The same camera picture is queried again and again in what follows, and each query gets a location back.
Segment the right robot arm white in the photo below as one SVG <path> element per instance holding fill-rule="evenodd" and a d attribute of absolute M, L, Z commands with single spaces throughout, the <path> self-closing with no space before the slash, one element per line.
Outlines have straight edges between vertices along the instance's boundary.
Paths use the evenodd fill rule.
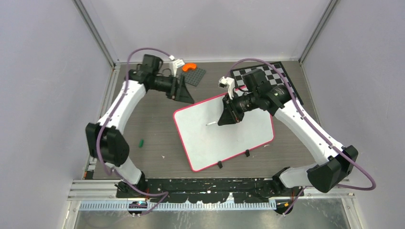
<path fill-rule="evenodd" d="M 351 173 L 353 165 L 348 159 L 356 160 L 357 149 L 345 147 L 328 136 L 298 104 L 288 85 L 272 85 L 260 69 L 254 69 L 242 78 L 247 89 L 242 95 L 236 94 L 233 78 L 219 79 L 218 85 L 227 88 L 228 93 L 222 99 L 224 109 L 217 124 L 238 124 L 246 112 L 259 108 L 287 126 L 315 160 L 313 165 L 286 167 L 273 175 L 272 187 L 277 195 L 284 196 L 298 186 L 312 186 L 327 193 Z"/>

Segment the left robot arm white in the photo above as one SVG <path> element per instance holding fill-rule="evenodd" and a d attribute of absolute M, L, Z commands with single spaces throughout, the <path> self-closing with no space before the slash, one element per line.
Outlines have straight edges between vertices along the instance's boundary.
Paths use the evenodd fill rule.
<path fill-rule="evenodd" d="M 118 187 L 134 197 L 142 197 L 147 190 L 144 172 L 129 158 L 130 148 L 123 133 L 135 107 L 149 90 L 165 93 L 168 99 L 193 104 L 183 67 L 184 60 L 170 56 L 168 76 L 160 70 L 163 60 L 145 54 L 136 69 L 129 69 L 122 88 L 107 112 L 96 122 L 88 123 L 85 133 L 90 156 L 104 166 L 108 174 L 116 173 L 121 182 Z"/>

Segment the whiteboard with pink frame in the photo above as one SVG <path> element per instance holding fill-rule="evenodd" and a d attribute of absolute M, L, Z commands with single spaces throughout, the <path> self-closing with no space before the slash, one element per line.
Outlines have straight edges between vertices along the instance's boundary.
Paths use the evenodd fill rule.
<path fill-rule="evenodd" d="M 218 121 L 224 94 L 176 110 L 173 120 L 190 168 L 199 172 L 245 150 L 269 144 L 275 138 L 272 116 L 260 109 L 246 112 L 240 123 L 206 125 Z"/>

